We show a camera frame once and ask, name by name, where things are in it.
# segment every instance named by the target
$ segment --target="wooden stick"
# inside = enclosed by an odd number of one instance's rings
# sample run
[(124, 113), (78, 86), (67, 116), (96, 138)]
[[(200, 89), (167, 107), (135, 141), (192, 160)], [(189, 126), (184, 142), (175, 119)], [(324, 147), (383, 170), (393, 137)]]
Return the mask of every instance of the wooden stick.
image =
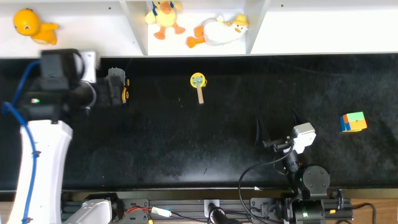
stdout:
[(203, 93), (201, 92), (201, 87), (200, 86), (197, 86), (197, 91), (198, 91), (199, 104), (204, 104)]

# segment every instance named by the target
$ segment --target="duck beak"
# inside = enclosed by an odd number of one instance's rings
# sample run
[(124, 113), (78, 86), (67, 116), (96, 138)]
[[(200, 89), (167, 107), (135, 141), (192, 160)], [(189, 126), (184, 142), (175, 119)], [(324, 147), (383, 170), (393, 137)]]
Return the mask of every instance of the duck beak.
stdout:
[(160, 9), (164, 13), (169, 14), (170, 11), (172, 10), (172, 7), (170, 6), (170, 2), (166, 1), (166, 2), (163, 2), (162, 4), (160, 4)]

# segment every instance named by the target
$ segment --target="yellow plush duck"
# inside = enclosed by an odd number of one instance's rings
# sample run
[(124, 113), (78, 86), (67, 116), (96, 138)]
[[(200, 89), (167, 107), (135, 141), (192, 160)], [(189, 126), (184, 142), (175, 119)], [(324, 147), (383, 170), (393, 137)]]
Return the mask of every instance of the yellow plush duck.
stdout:
[(202, 26), (194, 29), (195, 37), (188, 37), (187, 45), (193, 48), (197, 44), (206, 43), (210, 46), (228, 44), (241, 38), (248, 30), (246, 16), (238, 14), (232, 22), (225, 22), (223, 16), (207, 19)]
[(57, 43), (55, 35), (58, 25), (53, 23), (43, 23), (31, 9), (22, 9), (14, 16), (14, 26), (21, 35), (30, 36), (38, 44)]
[(148, 24), (157, 23), (160, 26), (160, 31), (155, 33), (154, 36), (159, 40), (164, 40), (166, 38), (165, 32), (166, 28), (174, 27), (176, 34), (182, 34), (185, 32), (183, 27), (178, 26), (175, 22), (177, 21), (177, 14), (175, 10), (182, 10), (182, 5), (180, 2), (172, 1), (153, 1), (152, 10), (149, 12), (145, 18)]

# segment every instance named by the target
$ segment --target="black table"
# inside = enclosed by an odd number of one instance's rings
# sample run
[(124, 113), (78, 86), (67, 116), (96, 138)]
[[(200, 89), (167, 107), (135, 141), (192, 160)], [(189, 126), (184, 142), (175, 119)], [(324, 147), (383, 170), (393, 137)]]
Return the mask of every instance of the black table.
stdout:
[[(329, 170), (332, 187), (398, 187), (396, 57), (103, 58), (98, 76), (111, 67), (125, 69), (130, 102), (70, 124), (63, 189), (237, 187), (244, 169), (274, 158), (254, 147), (256, 118), (272, 139), (280, 138), (292, 130), (292, 108), (317, 133), (302, 159)], [(29, 61), (0, 60), (1, 102), (11, 100)], [(208, 80), (204, 105), (189, 84), (195, 72)], [(368, 129), (340, 133), (340, 116), (357, 111)], [(0, 115), (0, 129), (0, 190), (15, 190), (19, 126)], [(251, 171), (243, 185), (289, 187), (272, 166)]]

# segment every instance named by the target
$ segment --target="rubik's cube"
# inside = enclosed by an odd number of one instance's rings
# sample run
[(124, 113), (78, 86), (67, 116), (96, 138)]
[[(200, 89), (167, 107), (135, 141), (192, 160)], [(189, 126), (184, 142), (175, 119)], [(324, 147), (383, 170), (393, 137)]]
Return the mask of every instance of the rubik's cube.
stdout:
[(368, 127), (363, 112), (344, 114), (340, 123), (342, 132), (357, 132)]

